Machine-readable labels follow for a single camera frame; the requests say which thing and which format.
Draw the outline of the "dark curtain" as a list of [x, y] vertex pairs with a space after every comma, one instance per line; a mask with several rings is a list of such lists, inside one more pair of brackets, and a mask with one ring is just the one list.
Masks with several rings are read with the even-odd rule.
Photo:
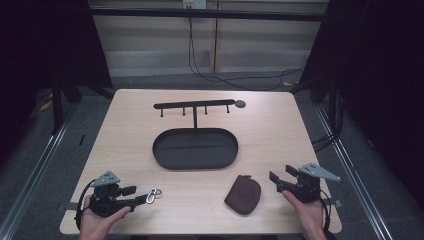
[[0, 0], [0, 165], [8, 161], [35, 108], [52, 89], [81, 98], [80, 86], [111, 98], [111, 78], [88, 0]]
[[424, 0], [328, 0], [301, 81], [340, 91], [424, 210]]

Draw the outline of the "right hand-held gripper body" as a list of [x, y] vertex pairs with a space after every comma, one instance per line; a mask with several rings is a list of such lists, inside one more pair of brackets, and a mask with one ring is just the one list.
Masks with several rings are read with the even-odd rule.
[[320, 198], [320, 180], [326, 179], [339, 182], [341, 178], [315, 163], [308, 163], [299, 168], [296, 184], [282, 180], [281, 186], [276, 186], [277, 191], [291, 192], [300, 202], [312, 203]]

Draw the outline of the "person's right hand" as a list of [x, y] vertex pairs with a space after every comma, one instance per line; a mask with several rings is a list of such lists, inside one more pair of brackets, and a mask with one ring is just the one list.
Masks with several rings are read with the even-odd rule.
[[287, 190], [283, 190], [282, 195], [294, 207], [303, 237], [306, 240], [327, 240], [323, 230], [322, 204], [319, 201], [302, 203]]

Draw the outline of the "person's left hand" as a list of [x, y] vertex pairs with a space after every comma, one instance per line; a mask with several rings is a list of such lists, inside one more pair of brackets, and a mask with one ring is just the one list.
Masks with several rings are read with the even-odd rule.
[[131, 208], [124, 207], [115, 214], [104, 218], [96, 215], [88, 208], [90, 198], [90, 195], [84, 198], [79, 240], [106, 240], [113, 225], [123, 219], [131, 211]]

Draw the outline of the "black stand leg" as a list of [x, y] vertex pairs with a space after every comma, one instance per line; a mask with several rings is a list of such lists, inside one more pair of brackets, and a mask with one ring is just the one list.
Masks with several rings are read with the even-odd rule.
[[63, 124], [61, 87], [57, 77], [52, 80], [52, 103], [54, 112], [54, 126], [52, 134], [55, 135]]
[[336, 133], [336, 106], [337, 106], [336, 79], [332, 77], [330, 82], [329, 103], [328, 103], [329, 124], [331, 127], [332, 134]]

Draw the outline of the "black horizontal frame bar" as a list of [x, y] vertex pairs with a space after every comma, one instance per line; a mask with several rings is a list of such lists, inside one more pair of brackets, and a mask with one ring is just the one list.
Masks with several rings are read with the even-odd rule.
[[281, 13], [258, 11], [229, 10], [184, 10], [184, 9], [146, 9], [146, 8], [90, 8], [92, 15], [102, 16], [143, 16], [143, 17], [186, 17], [186, 18], [216, 18], [216, 19], [248, 19], [248, 20], [281, 20], [321, 22], [326, 19], [324, 14], [316, 13]]

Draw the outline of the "black key rack with tray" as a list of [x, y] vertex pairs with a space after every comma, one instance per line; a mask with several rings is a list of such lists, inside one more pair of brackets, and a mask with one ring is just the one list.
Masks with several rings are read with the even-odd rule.
[[193, 126], [191, 128], [173, 128], [163, 131], [153, 142], [152, 152], [156, 162], [168, 170], [214, 170], [230, 166], [238, 155], [239, 144], [236, 136], [222, 128], [199, 128], [199, 107], [208, 114], [209, 107], [235, 105], [244, 108], [243, 100], [222, 99], [156, 103], [154, 109], [160, 110], [160, 116], [165, 109], [181, 108], [186, 115], [186, 109], [192, 109]]

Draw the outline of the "brown pouch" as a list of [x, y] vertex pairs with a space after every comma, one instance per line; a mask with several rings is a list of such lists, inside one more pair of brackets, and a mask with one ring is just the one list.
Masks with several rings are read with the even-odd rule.
[[248, 175], [239, 175], [228, 192], [224, 202], [240, 215], [249, 215], [257, 207], [261, 186]]

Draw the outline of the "white wall socket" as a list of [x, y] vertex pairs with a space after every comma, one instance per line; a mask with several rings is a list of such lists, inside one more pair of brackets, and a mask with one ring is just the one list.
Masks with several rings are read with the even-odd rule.
[[197, 9], [197, 10], [207, 9], [206, 0], [182, 0], [182, 5], [184, 9]]

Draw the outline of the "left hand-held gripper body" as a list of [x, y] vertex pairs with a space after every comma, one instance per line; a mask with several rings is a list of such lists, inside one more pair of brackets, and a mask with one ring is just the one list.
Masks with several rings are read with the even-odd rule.
[[118, 200], [123, 189], [118, 185], [120, 181], [112, 171], [106, 171], [95, 179], [90, 184], [94, 193], [90, 198], [89, 209], [101, 217], [109, 217], [126, 206], [134, 210], [135, 199]]

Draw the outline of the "metal floor rail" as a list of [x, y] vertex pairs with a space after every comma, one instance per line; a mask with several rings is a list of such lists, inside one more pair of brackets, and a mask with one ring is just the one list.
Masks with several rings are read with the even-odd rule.
[[74, 113], [75, 110], [71, 109], [64, 118], [63, 123], [59, 126], [58, 130], [49, 138], [49, 141], [39, 157], [34, 170], [31, 172], [29, 179], [20, 191], [16, 202], [12, 205], [4, 221], [0, 224], [0, 240], [12, 240], [16, 229], [18, 228], [41, 181], [41, 178], [46, 172], [57, 148], [62, 142], [67, 131], [69, 121], [73, 117]]
[[339, 161], [347, 177], [353, 187], [353, 190], [379, 240], [394, 240], [393, 236], [382, 217], [379, 209], [371, 198], [368, 190], [366, 189], [361, 177], [359, 176], [346, 148], [344, 147], [342, 141], [339, 138], [335, 137], [332, 128], [330, 127], [329, 116], [325, 111], [325, 108], [321, 105], [316, 107], [316, 112], [321, 121], [322, 126], [326, 134], [332, 140], [332, 146], [336, 155], [338, 156]]

